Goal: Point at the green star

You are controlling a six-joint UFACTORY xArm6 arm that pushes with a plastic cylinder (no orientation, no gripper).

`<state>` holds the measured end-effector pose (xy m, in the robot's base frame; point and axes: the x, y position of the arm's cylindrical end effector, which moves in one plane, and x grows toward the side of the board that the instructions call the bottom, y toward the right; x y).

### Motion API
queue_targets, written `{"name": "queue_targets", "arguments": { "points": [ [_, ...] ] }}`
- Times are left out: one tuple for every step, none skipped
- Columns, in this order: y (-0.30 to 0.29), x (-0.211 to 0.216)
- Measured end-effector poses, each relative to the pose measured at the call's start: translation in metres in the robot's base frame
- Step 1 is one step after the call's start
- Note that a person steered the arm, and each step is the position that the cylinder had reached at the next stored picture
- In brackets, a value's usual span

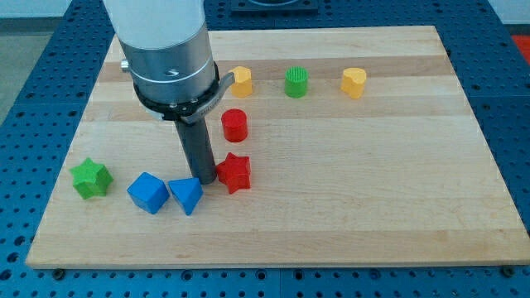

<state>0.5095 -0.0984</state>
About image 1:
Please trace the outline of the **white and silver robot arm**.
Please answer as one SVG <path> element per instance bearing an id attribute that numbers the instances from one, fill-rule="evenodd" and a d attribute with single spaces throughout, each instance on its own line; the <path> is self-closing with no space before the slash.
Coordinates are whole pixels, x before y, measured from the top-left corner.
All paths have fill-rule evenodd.
<path id="1" fill-rule="evenodd" d="M 214 62 L 203 0 L 104 0 L 142 105 L 169 121 L 204 119 L 234 83 Z"/>

